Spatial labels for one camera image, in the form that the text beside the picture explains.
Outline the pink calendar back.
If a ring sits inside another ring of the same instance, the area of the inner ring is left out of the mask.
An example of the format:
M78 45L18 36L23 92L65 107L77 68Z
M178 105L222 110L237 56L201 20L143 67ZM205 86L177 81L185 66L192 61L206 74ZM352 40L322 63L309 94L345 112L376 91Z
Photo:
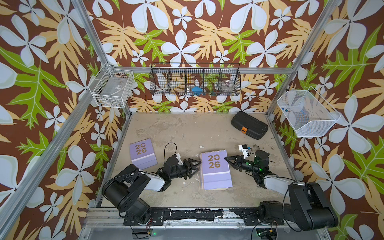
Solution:
M203 190L226 190L229 188L232 188L233 184L232 181L229 179L209 179L208 181L201 181L200 182L200 189Z

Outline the purple calendar back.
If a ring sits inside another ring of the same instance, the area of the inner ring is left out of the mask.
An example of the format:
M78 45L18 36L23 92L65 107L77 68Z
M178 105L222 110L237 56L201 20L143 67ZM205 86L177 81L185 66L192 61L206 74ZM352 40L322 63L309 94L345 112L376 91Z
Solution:
M230 166L225 160L227 156L226 150L201 153L201 181L208 181L209 179L229 179L232 181Z

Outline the purple calendar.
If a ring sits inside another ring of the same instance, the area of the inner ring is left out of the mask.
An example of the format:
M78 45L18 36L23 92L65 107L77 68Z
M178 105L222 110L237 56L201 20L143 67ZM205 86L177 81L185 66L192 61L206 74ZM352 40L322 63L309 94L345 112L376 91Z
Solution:
M140 170L144 170L158 164L151 139L131 143L129 148L132 164Z
M232 181L230 166L225 160L227 156L226 150L201 153L201 181L208 181L209 179L229 179Z

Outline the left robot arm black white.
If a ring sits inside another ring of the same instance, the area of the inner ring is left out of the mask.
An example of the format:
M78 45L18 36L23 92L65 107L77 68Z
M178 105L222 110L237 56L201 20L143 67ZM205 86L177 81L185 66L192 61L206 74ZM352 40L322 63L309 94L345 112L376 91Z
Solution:
M192 178L201 164L201 161L190 158L180 161L176 154L169 157L154 174L131 164L103 185L102 195L132 221L147 224L151 219L151 207L140 198L141 193L144 190L164 192L173 179Z

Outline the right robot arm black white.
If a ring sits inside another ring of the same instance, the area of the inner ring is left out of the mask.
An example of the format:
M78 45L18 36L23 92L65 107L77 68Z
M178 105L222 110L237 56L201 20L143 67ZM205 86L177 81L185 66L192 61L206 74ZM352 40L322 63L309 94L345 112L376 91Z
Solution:
M283 201L264 201L256 212L260 222L295 223L298 231L333 228L339 218L324 191L317 183L304 183L270 171L269 153L256 151L252 161L244 156L225 157L231 167L250 174L256 184L283 195Z

